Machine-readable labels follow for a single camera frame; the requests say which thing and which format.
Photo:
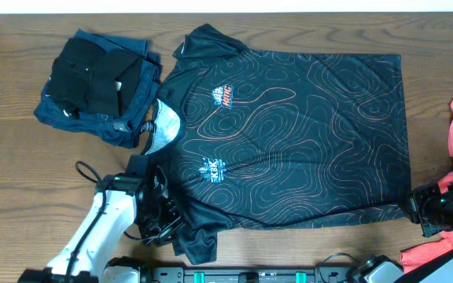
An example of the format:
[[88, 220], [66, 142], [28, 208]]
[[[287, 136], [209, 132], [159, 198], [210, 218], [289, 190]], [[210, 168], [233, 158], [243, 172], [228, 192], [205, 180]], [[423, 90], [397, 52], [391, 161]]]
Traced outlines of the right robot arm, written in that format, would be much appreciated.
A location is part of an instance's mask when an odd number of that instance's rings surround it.
[[[442, 193], [437, 184], [421, 186], [408, 193], [400, 207], [424, 237], [453, 230], [453, 184]], [[453, 282], [453, 249], [404, 274], [384, 255], [376, 256], [351, 270], [348, 282]]]

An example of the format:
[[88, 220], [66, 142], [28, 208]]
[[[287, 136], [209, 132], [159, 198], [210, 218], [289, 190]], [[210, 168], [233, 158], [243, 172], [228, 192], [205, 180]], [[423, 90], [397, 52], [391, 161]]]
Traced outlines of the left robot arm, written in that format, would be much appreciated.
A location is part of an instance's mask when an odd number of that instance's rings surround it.
[[164, 169], [147, 156], [133, 155], [124, 172], [101, 177], [89, 164], [77, 172], [94, 183], [92, 206], [63, 250], [41, 270], [26, 269], [21, 282], [149, 282], [151, 273], [136, 259], [113, 257], [128, 229], [135, 240], [161, 246], [175, 241], [183, 220], [169, 193]]

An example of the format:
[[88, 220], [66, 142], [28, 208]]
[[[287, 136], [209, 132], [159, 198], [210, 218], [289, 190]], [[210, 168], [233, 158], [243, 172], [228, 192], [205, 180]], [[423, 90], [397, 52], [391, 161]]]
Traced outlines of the black shirt with orange lines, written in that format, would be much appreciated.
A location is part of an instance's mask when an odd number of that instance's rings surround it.
[[401, 57], [254, 50], [204, 24], [175, 50], [146, 153], [183, 217], [172, 241], [215, 261], [218, 234], [399, 219], [411, 190]]

